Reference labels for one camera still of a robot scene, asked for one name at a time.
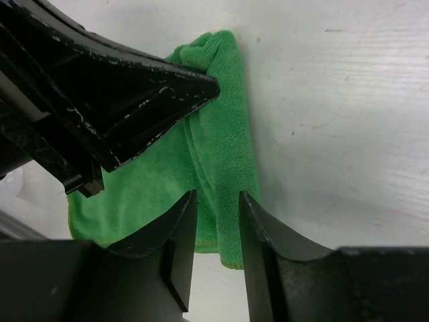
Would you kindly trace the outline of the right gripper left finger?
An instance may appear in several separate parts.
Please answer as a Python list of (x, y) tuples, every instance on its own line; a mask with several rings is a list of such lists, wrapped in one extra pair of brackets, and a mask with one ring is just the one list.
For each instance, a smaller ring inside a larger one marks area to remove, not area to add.
[(89, 240), (3, 240), (2, 321), (181, 321), (188, 311), (197, 193), (101, 247)]

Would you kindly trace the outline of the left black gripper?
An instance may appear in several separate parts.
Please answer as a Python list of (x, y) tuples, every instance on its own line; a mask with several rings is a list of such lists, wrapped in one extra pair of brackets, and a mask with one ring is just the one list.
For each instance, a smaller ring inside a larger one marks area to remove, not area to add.
[(67, 193), (108, 172), (219, 95), (218, 82), (86, 31), (47, 1), (1, 2), (1, 134)]

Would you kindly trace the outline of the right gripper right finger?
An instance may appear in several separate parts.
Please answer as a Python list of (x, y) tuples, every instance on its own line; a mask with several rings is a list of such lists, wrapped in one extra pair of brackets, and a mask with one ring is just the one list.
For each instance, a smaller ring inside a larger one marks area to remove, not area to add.
[(239, 195), (252, 321), (427, 321), (428, 248), (331, 250)]

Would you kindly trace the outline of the green microfiber towel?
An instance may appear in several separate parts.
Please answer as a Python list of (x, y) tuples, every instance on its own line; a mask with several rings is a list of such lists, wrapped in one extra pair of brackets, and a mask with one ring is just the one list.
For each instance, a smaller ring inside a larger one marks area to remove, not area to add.
[(105, 189), (68, 196), (68, 226), (75, 239), (109, 246), (165, 213), (196, 190), (195, 250), (217, 253), (223, 266), (243, 268), (239, 193), (259, 198), (241, 51), (228, 30), (177, 47), (171, 62), (215, 77), (217, 99), (175, 125), (141, 156), (104, 173)]

